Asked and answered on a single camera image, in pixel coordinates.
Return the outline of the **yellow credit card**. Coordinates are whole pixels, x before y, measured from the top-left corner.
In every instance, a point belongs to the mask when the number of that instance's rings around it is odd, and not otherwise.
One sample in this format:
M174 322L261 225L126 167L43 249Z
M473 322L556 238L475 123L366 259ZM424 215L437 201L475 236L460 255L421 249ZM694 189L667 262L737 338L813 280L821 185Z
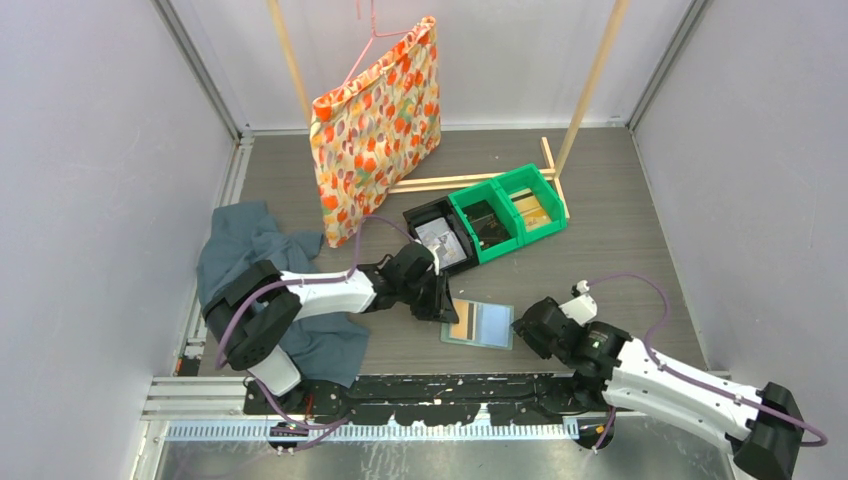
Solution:
M458 322L447 326L443 340L449 342L473 342L476 338L476 319L479 304L474 301L455 299L453 302Z

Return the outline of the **green card holder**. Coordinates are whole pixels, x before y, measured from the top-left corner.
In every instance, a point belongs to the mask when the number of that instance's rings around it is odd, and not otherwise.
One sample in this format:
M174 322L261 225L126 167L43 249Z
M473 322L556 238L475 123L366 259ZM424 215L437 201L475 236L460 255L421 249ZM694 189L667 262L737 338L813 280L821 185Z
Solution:
M449 342L443 340L443 332L450 324L444 324L440 334L443 343L467 345L480 348L511 350L513 332L511 324L514 321L514 307L511 305L493 304L474 301L479 304L476 319L477 333L473 342Z

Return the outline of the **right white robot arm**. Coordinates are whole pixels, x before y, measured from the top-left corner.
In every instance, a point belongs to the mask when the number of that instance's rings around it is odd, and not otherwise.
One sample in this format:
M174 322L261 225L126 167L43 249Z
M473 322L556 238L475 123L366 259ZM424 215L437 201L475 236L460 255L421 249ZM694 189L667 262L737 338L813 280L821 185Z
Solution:
M789 389L716 377L648 348L596 314L588 294L563 304L547 297L512 329L538 356L572 369L571 397L580 408L640 412L713 444L755 479L792 477L803 430Z

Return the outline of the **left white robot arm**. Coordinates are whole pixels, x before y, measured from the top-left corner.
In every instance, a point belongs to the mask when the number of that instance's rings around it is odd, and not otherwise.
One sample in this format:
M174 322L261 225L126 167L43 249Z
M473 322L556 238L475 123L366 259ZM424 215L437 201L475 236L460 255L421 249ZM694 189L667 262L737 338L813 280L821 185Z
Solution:
M331 313L371 313L397 303L418 320L456 324L449 276L436 254L413 241L377 263L331 274L299 274L269 260L251 265L202 310L224 361L268 390L280 412L298 412L307 398L300 369L279 342L298 321Z

